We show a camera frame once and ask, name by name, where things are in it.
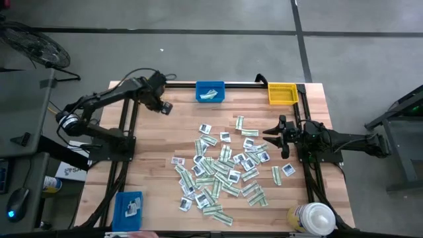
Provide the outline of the white yellow can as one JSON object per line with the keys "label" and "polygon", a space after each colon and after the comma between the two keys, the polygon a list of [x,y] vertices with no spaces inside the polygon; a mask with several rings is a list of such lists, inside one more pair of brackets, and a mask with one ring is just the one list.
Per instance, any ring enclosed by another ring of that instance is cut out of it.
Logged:
{"label": "white yellow can", "polygon": [[62,181],[56,177],[45,176],[42,192],[55,194],[62,188]]}

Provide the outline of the white printed cardboard box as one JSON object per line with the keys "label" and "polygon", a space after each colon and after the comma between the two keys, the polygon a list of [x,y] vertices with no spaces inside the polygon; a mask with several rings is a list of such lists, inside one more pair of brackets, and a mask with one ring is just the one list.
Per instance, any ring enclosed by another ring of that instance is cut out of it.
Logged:
{"label": "white printed cardboard box", "polygon": [[[79,146],[83,144],[84,142],[71,140],[67,147],[71,149],[72,151],[88,159],[89,152],[83,151],[81,148],[79,148]],[[68,163],[61,162],[56,171],[55,177],[59,179],[76,180],[79,182],[85,182],[87,177],[87,172],[82,169],[78,169],[77,167],[71,166]]]}

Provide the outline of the person's hand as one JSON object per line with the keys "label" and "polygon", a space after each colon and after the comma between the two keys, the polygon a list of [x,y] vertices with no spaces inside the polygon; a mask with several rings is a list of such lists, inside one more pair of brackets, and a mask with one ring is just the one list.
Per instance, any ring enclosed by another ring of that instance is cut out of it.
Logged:
{"label": "person's hand", "polygon": [[138,231],[129,234],[129,238],[159,238],[154,231]]}

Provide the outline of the yellow plastic basket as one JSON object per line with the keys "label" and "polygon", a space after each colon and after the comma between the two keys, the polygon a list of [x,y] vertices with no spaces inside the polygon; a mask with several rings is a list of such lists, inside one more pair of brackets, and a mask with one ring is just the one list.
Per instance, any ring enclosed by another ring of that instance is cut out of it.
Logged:
{"label": "yellow plastic basket", "polygon": [[270,105],[294,105],[299,101],[297,85],[295,83],[269,83],[268,99]]}

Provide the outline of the white yellow wipes canister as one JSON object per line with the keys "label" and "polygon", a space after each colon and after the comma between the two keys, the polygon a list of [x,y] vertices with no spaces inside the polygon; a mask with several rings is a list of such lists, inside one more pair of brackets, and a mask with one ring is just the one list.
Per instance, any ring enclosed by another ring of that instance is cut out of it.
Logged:
{"label": "white yellow wipes canister", "polygon": [[336,227],[336,218],[333,211],[320,202],[290,208],[287,220],[296,231],[318,236],[329,235]]}

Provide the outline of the small black desk item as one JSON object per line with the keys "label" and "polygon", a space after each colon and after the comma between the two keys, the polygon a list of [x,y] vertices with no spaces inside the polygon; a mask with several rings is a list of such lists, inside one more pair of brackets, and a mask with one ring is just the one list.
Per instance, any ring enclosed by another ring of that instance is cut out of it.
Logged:
{"label": "small black desk item", "polygon": [[22,147],[26,147],[28,145],[30,138],[31,138],[31,134],[28,132],[25,132],[22,136],[11,138],[10,142],[20,145]]}

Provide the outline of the black keyboard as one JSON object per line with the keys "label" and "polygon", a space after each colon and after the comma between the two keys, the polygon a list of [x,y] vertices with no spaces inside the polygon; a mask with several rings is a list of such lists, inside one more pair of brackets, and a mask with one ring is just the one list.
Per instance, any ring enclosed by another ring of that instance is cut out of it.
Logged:
{"label": "black keyboard", "polygon": [[0,159],[0,194],[6,194],[9,187],[9,172],[11,164],[6,159]]}

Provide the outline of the grey desk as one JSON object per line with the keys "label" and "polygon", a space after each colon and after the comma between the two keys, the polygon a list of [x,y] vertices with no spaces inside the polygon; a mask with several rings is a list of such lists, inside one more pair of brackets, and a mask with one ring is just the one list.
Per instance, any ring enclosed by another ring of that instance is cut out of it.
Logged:
{"label": "grey desk", "polygon": [[[0,194],[0,234],[26,233],[39,225],[37,215],[50,155],[38,151],[49,98],[54,84],[53,69],[0,73],[0,159],[11,164],[9,187]],[[11,138],[31,134],[26,147]],[[13,223],[7,219],[6,205],[18,188],[30,194],[25,216]]]}

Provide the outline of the black desk frame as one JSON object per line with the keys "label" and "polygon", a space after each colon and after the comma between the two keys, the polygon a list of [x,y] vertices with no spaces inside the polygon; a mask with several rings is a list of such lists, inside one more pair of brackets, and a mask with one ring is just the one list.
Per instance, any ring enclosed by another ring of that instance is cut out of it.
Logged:
{"label": "black desk frame", "polygon": [[396,100],[382,115],[365,124],[367,130],[382,126],[392,156],[404,180],[386,188],[388,193],[423,190],[423,85]]}

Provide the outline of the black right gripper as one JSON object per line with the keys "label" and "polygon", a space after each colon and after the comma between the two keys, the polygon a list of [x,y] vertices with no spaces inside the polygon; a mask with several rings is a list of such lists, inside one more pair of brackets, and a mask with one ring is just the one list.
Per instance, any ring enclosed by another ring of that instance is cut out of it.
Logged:
{"label": "black right gripper", "polygon": [[286,116],[280,115],[280,124],[274,128],[264,130],[263,134],[278,135],[277,137],[263,137],[262,139],[275,145],[277,148],[282,148],[282,158],[288,159],[290,155],[289,143],[297,143],[299,140],[299,129],[295,126],[293,121],[287,121]]}

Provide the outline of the black computer mouse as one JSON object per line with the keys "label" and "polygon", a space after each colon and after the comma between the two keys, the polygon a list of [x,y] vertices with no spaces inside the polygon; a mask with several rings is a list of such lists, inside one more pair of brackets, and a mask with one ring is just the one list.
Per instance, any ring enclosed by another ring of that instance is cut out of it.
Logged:
{"label": "black computer mouse", "polygon": [[16,223],[25,216],[29,194],[28,188],[18,188],[11,194],[6,205],[6,216],[10,222]]}

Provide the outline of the black floor fan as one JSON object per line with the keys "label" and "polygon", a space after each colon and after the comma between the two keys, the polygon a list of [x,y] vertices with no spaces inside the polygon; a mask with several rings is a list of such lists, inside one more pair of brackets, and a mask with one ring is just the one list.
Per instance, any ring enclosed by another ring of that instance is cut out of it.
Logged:
{"label": "black floor fan", "polygon": [[23,23],[0,20],[0,41],[47,69],[55,69],[71,75],[62,81],[80,81],[81,77],[65,68],[70,66],[71,57],[67,50],[49,36]]}

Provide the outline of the blue plastic basket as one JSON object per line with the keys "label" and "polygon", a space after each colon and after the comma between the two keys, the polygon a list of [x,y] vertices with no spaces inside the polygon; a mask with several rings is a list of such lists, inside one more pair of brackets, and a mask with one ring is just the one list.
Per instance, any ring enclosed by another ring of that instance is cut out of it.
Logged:
{"label": "blue plastic basket", "polygon": [[[200,95],[206,94],[214,89],[218,92],[214,99],[202,100]],[[225,99],[225,83],[223,81],[197,81],[196,82],[196,100],[201,103],[221,103]]]}
{"label": "blue plastic basket", "polygon": [[[137,209],[137,214],[131,217],[125,216],[125,205],[128,202],[135,203],[136,198],[141,198],[141,208]],[[119,192],[114,203],[114,213],[112,218],[113,231],[138,231],[142,226],[143,194],[137,192]]]}

